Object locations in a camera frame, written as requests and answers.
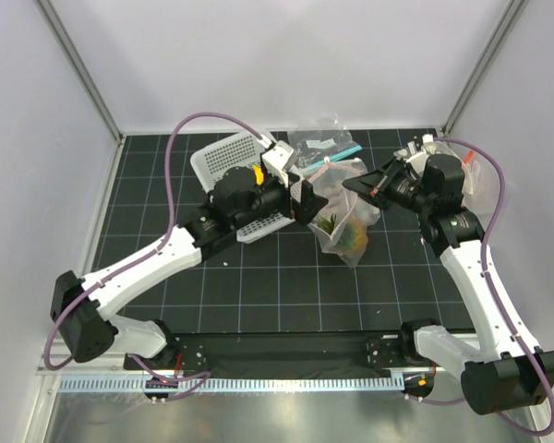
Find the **pink-zipper clear zip bag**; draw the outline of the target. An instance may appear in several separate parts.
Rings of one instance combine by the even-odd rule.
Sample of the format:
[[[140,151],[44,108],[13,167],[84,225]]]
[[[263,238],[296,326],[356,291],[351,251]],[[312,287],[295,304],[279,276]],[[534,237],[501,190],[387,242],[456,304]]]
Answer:
[[[337,222],[343,223],[348,217],[358,219],[367,228],[375,224],[380,218],[379,209],[367,204],[356,193],[346,190],[343,181],[367,173],[367,167],[359,158],[344,160],[341,162],[327,162],[309,177],[317,195],[328,199],[328,204],[323,208],[320,215],[325,218],[332,213],[336,214]],[[309,224],[309,229],[317,236],[316,218]],[[340,258],[349,268],[354,268],[361,257],[365,254],[367,246],[359,252],[351,254],[324,254],[335,255]]]

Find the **orange toy pineapple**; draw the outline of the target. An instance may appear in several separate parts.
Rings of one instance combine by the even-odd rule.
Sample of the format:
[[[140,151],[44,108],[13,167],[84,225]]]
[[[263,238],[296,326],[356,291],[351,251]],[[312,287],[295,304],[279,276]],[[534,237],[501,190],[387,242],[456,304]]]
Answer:
[[[367,232],[358,219],[348,217],[343,223],[338,223],[335,213],[327,218],[319,215],[316,228],[323,252],[351,254],[367,246]]]

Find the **yellow toy banana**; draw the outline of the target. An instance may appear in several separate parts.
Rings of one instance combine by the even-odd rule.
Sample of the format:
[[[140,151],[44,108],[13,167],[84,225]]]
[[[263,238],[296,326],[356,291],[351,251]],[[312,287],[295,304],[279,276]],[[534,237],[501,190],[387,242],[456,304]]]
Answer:
[[[263,169],[257,164],[253,164],[252,169],[255,175],[256,185],[261,186],[265,181],[265,174],[263,172]]]

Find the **white perforated plastic basket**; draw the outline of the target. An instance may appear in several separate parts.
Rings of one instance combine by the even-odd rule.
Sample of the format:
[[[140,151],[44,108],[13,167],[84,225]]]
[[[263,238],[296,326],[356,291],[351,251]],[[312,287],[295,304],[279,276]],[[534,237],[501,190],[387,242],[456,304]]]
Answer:
[[[209,192],[229,169],[260,166],[260,154],[264,150],[264,146],[253,135],[242,131],[196,149],[190,157],[190,165],[204,191]],[[240,229],[236,238],[240,243],[251,244],[293,222],[276,213]]]

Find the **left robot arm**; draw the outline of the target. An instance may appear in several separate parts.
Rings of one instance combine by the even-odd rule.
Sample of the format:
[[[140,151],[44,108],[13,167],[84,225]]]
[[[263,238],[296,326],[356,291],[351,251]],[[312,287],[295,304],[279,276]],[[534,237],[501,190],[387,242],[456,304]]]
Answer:
[[[237,232],[253,222],[275,214],[301,225],[312,222],[328,200],[308,180],[294,173],[287,177],[283,184],[260,169],[231,168],[206,201],[161,239],[83,277],[73,271],[61,274],[51,317],[72,360],[86,363],[111,351],[137,355],[157,369],[173,365],[177,348],[172,332],[158,319],[122,317],[120,310],[167,278],[234,245]]]

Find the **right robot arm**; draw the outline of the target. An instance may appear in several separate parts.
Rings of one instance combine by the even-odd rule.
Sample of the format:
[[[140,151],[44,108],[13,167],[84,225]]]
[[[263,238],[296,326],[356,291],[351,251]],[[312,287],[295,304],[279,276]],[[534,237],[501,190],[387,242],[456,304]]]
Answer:
[[[494,267],[488,232],[463,205],[461,161],[434,154],[417,173],[394,159],[343,186],[385,210],[397,205],[418,217],[421,235],[449,272],[474,326],[478,345],[432,319],[402,324],[397,353],[407,365],[429,360],[461,385],[471,409],[502,413],[547,401],[554,406],[554,351],[545,351],[524,325]]]

